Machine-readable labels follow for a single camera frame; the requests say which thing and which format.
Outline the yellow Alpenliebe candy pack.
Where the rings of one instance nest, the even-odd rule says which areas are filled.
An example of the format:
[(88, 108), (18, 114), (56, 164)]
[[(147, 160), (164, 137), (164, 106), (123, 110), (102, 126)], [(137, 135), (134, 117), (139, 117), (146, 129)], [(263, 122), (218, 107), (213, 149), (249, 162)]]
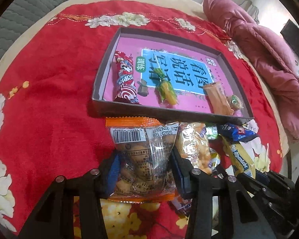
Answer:
[(256, 177), (256, 168), (253, 160), (239, 142), (231, 142), (222, 138), (224, 152), (228, 154), (233, 167), (234, 175), (244, 173), (251, 178)]

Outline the yellow rice cracker bag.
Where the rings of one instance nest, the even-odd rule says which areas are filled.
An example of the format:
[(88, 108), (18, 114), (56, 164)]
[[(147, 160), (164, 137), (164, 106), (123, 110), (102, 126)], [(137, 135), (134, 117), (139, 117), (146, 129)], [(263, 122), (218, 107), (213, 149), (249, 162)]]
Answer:
[(204, 123), (181, 122), (175, 140), (175, 147), (180, 156), (189, 160), (194, 168), (211, 175), (209, 141)]

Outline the white yellow wafer bar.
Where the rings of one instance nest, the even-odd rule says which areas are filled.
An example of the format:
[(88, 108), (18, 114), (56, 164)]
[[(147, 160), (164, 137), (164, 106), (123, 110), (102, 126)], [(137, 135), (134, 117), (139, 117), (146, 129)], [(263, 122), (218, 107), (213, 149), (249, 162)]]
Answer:
[(220, 155), (214, 150), (213, 148), (209, 148), (210, 151), (210, 162), (209, 167), (212, 171), (215, 170), (215, 168), (221, 163), (221, 157)]

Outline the orange-edged clear biscuit bag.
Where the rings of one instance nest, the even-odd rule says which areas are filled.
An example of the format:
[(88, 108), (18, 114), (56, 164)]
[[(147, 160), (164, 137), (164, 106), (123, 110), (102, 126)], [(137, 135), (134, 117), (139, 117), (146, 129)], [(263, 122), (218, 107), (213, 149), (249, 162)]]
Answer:
[(157, 203), (174, 199), (169, 157), (179, 123), (161, 123), (149, 117), (116, 117), (106, 118), (106, 128), (120, 160), (120, 173), (110, 200)]

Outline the blue Oreo cookie pack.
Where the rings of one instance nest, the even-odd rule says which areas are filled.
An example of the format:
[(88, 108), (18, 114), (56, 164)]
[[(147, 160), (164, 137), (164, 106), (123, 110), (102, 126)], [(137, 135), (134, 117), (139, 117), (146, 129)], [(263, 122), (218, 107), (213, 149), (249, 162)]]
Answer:
[(249, 142), (259, 135), (242, 126), (232, 123), (217, 125), (218, 134), (234, 142)]

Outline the corn shaped lollipop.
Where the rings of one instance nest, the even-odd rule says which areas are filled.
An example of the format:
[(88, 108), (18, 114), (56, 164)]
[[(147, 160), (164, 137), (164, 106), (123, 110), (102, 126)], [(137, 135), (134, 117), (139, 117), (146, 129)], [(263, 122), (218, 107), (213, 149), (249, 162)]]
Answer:
[(153, 72), (158, 76), (159, 82), (156, 86), (156, 90), (159, 92), (160, 99), (163, 103), (167, 103), (171, 106), (177, 105), (177, 94), (171, 82), (165, 78), (164, 72), (161, 68), (153, 68)]

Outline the orange clear snack pack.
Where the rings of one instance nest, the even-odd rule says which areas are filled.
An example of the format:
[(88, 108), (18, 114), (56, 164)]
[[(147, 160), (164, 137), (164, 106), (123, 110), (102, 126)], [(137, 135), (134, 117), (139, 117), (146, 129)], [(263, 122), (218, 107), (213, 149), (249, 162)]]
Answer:
[(214, 114), (223, 116), (232, 116), (234, 114), (220, 82), (204, 85), (203, 89), (207, 93)]

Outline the round green-label pastry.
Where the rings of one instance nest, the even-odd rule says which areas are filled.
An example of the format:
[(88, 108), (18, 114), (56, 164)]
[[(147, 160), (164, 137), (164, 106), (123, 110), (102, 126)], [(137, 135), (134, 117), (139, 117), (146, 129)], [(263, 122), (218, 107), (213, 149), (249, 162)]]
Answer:
[(227, 101), (229, 103), (230, 108), (234, 111), (241, 110), (244, 107), (244, 105), (243, 105), (242, 101), (240, 100), (240, 98), (238, 96), (234, 95), (234, 94), (227, 97)]

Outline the red panda candy pack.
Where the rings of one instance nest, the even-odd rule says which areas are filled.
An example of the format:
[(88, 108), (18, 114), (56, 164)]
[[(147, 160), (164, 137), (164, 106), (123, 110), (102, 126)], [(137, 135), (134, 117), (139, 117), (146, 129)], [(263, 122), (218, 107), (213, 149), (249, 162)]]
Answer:
[(116, 51), (114, 54), (117, 66), (117, 94), (116, 102), (139, 105), (137, 89), (134, 81), (133, 60), (124, 52)]

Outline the dark Snickers bar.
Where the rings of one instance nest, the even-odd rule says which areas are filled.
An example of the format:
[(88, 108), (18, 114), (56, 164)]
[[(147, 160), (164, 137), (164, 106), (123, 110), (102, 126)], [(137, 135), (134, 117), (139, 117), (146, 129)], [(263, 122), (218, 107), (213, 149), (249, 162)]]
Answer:
[(192, 199), (183, 199), (181, 195), (177, 195), (170, 203), (180, 215), (190, 216)]

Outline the green small snack pack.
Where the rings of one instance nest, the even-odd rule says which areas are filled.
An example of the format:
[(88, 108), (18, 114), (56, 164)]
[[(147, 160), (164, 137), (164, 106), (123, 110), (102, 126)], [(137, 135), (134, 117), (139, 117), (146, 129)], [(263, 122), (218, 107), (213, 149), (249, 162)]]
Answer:
[(218, 128), (214, 123), (206, 124), (206, 136), (208, 140), (216, 140), (218, 138)]

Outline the pink book in tray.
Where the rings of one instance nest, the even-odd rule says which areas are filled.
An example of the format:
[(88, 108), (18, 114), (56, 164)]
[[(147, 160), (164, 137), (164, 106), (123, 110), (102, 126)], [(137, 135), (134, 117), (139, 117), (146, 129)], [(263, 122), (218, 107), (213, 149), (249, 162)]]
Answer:
[(113, 101), (117, 94), (117, 66), (114, 54), (124, 52), (133, 60), (134, 81), (139, 103), (143, 106), (167, 108), (156, 92), (158, 76), (153, 68), (161, 68), (171, 82), (178, 103), (175, 110), (213, 113), (203, 86), (220, 82), (226, 97), (236, 95), (244, 101), (244, 92), (229, 60), (220, 49), (202, 44), (188, 45), (171, 40), (141, 35), (119, 35), (108, 47), (108, 55), (100, 66), (94, 83), (94, 98)]

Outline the pink quilted duvet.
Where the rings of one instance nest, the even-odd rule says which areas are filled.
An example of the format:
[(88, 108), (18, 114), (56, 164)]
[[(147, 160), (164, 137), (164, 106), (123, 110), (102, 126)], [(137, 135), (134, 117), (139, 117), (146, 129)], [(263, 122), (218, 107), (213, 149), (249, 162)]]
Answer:
[(283, 38), (232, 0), (204, 0), (208, 20), (221, 27), (249, 59), (275, 97), (282, 125), (299, 142), (299, 75), (295, 57)]

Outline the black television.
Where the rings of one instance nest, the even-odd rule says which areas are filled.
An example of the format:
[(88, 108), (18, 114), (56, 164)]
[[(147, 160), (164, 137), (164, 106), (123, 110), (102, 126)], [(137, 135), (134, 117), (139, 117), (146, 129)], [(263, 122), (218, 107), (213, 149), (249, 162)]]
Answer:
[(288, 20), (280, 31), (284, 40), (299, 57), (299, 27), (291, 20)]

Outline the grey quilted headboard cover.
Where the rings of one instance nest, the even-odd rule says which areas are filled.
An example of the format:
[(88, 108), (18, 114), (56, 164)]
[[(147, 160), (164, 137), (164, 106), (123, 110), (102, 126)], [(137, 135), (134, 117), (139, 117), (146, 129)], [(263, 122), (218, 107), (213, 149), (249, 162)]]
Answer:
[(67, 0), (14, 0), (0, 16), (0, 60), (35, 22)]

